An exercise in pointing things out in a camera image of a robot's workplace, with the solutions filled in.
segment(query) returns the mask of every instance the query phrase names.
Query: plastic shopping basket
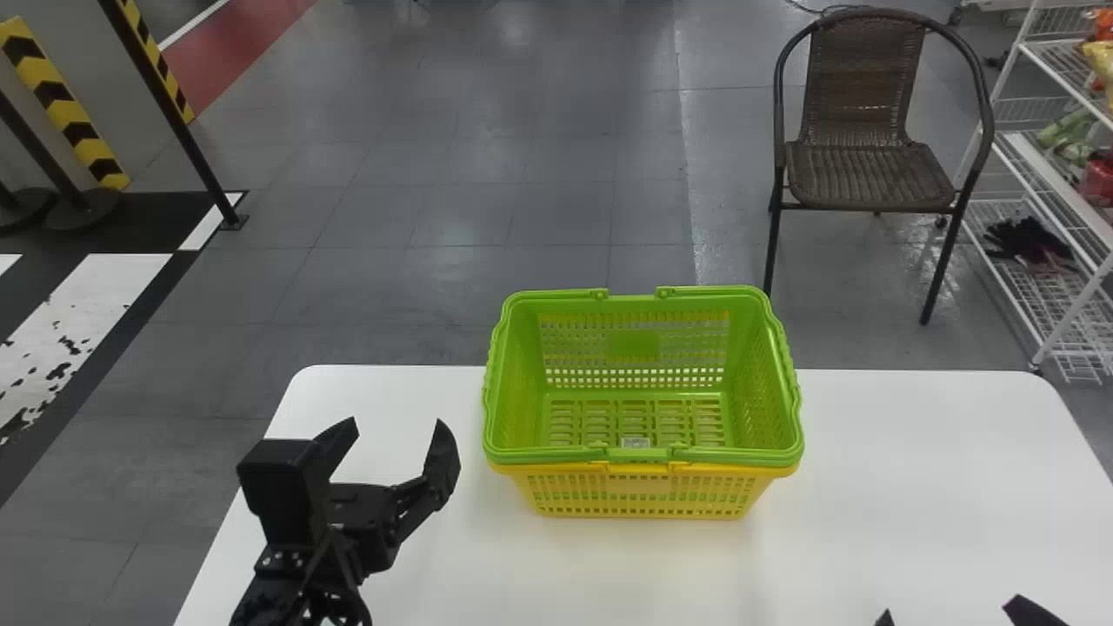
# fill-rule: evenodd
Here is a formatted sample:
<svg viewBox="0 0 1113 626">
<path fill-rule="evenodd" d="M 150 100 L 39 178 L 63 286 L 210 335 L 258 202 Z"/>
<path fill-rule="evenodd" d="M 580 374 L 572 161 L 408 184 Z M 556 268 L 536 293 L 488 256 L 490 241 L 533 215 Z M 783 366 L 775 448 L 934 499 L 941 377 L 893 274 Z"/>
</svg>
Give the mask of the plastic shopping basket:
<svg viewBox="0 0 1113 626">
<path fill-rule="evenodd" d="M 804 452 L 785 331 L 750 286 L 513 294 L 483 407 L 491 466 L 550 516 L 739 518 Z"/>
</svg>

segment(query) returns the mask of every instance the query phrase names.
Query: white floor marking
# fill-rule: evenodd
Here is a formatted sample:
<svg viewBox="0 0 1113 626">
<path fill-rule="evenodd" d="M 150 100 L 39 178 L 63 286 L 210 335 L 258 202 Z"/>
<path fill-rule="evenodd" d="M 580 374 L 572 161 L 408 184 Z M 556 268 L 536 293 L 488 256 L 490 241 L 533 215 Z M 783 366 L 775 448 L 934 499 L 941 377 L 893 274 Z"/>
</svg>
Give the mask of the white floor marking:
<svg viewBox="0 0 1113 626">
<path fill-rule="evenodd" d="M 22 254 L 0 254 L 0 274 L 7 272 Z"/>
<path fill-rule="evenodd" d="M 197 16 L 196 18 L 187 21 L 185 26 L 183 26 L 178 30 L 175 30 L 174 32 L 170 33 L 169 37 L 167 37 L 161 42 L 159 42 L 158 49 L 159 50 L 166 50 L 167 48 L 169 48 L 170 45 L 173 45 L 178 39 L 181 39 L 183 37 L 185 37 L 187 32 L 189 32 L 190 30 L 193 30 L 197 25 L 199 25 L 203 21 L 205 21 L 213 13 L 217 12 L 218 10 L 220 10 L 220 7 L 224 7 L 229 1 L 230 0 L 217 0 L 216 2 L 214 2 L 211 7 L 209 7 L 208 9 L 205 9 L 204 11 L 201 11 L 201 13 L 199 16 Z"/>
<path fill-rule="evenodd" d="M 0 446 L 35 423 L 169 260 L 90 254 L 0 344 Z"/>
<path fill-rule="evenodd" d="M 228 202 L 232 203 L 232 206 L 235 207 L 239 204 L 239 198 L 244 197 L 244 194 L 225 194 L 225 197 L 227 197 Z M 221 219 L 223 217 L 220 216 L 220 211 L 216 207 L 216 205 L 213 205 L 213 208 L 210 208 L 209 212 L 205 214 L 205 217 L 201 217 L 201 221 L 197 223 L 197 226 L 194 227 L 194 232 L 189 233 L 186 241 L 181 242 L 178 250 L 197 251 L 205 247 L 209 237 L 211 237 L 213 233 L 215 233 L 220 226 Z"/>
</svg>

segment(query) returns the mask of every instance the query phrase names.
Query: black and yellow striped pole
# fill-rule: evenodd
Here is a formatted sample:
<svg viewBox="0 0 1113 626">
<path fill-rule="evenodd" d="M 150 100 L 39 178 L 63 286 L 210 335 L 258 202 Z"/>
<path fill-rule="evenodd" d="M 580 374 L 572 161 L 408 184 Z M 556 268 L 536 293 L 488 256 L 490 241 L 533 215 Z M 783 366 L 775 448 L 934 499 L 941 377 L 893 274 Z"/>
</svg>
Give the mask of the black and yellow striped pole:
<svg viewBox="0 0 1113 626">
<path fill-rule="evenodd" d="M 158 42 L 151 37 L 150 29 L 147 28 L 147 22 L 139 14 L 139 7 L 136 6 L 135 0 L 116 1 L 120 6 L 120 9 L 124 10 L 124 17 L 128 20 L 131 32 L 139 39 L 147 61 L 158 71 L 159 81 L 162 84 L 162 88 L 166 89 L 167 95 L 174 100 L 174 106 L 177 108 L 178 115 L 181 116 L 181 121 L 189 124 L 194 120 L 194 109 L 189 108 L 189 102 L 186 100 L 186 95 L 181 91 L 181 86 L 178 85 L 178 79 L 174 77 L 170 66 L 162 58 L 162 51 L 158 49 Z"/>
<path fill-rule="evenodd" d="M 0 49 L 97 185 L 109 189 L 127 187 L 130 180 L 116 160 L 116 155 L 93 128 L 89 114 L 66 86 L 61 74 L 47 58 L 22 18 L 0 22 Z"/>
<path fill-rule="evenodd" d="M 47 228 L 61 232 L 86 231 L 104 222 L 120 206 L 121 196 L 116 189 L 78 189 L 3 91 L 0 91 L 0 119 L 61 194 L 47 213 Z"/>
<path fill-rule="evenodd" d="M 120 43 L 124 45 L 124 49 L 127 50 L 128 56 L 131 58 L 131 63 L 136 66 L 137 70 L 139 70 L 139 75 L 142 77 L 144 84 L 147 85 L 147 90 L 150 91 L 155 101 L 158 102 L 158 108 L 162 111 L 162 117 L 166 118 L 166 123 L 170 125 L 170 129 L 174 130 L 175 137 L 177 137 L 178 143 L 181 144 L 181 149 L 186 151 L 186 156 L 189 157 L 189 162 L 194 165 L 194 169 L 197 170 L 197 176 L 200 177 L 201 183 L 205 184 L 205 188 L 213 197 L 213 202 L 216 204 L 216 207 L 220 209 L 220 214 L 224 216 L 224 223 L 220 227 L 227 231 L 238 231 L 243 227 L 247 217 L 236 215 L 236 209 L 234 209 L 232 207 L 232 203 L 228 202 L 228 196 L 224 194 L 224 188 L 220 187 L 220 182 L 217 180 L 216 174 L 213 173 L 213 168 L 209 167 L 208 162 L 205 160 L 205 154 L 201 153 L 201 149 L 194 139 L 193 134 L 189 133 L 189 127 L 181 117 L 178 104 L 166 90 L 166 85 L 162 82 L 162 77 L 158 68 L 151 63 L 147 48 L 140 42 L 135 30 L 132 30 L 121 1 L 122 0 L 97 0 L 97 2 L 100 3 L 101 10 L 105 12 L 105 17 L 108 18 L 108 22 L 112 25 L 112 30 L 116 31 L 116 37 L 119 38 Z"/>
</svg>

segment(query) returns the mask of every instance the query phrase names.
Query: cable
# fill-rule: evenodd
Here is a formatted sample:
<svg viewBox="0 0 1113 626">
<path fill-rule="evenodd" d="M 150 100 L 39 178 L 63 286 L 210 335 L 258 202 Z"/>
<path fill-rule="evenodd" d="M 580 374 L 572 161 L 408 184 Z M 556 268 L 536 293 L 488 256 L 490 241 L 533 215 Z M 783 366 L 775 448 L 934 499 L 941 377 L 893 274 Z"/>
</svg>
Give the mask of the cable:
<svg viewBox="0 0 1113 626">
<path fill-rule="evenodd" d="M 786 3 L 796 7 L 797 9 L 804 11 L 805 13 L 811 13 L 812 16 L 824 17 L 831 11 L 841 11 L 844 9 L 866 9 L 869 4 L 831 4 L 825 9 L 812 9 L 811 7 L 806 7 L 799 0 L 785 0 Z"/>
</svg>

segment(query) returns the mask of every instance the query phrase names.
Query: red floor stripe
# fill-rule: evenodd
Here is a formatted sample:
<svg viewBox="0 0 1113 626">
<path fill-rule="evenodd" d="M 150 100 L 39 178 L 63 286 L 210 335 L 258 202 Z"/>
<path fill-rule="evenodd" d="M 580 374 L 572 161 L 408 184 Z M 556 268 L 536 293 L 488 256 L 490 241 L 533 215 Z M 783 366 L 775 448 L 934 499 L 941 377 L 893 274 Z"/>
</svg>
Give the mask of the red floor stripe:
<svg viewBox="0 0 1113 626">
<path fill-rule="evenodd" d="M 200 114 L 317 0 L 232 0 L 162 51 Z"/>
</svg>

